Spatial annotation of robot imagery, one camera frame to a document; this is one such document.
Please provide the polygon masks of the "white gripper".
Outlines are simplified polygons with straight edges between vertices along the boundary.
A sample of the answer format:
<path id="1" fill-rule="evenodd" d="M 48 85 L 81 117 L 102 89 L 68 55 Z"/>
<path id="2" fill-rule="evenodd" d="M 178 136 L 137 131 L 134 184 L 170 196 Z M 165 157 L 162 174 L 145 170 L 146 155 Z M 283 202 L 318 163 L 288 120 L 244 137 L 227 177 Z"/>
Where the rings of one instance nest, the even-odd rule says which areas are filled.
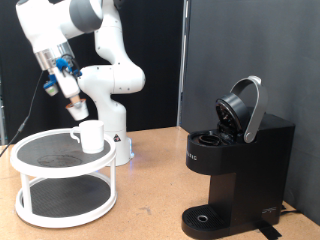
<path id="1" fill-rule="evenodd" d="M 57 82 L 66 98 L 70 98 L 70 102 L 74 104 L 74 108 L 82 108 L 83 103 L 80 101 L 78 94 L 80 89 L 76 79 L 68 72 L 60 71 L 57 67 L 53 69 Z"/>

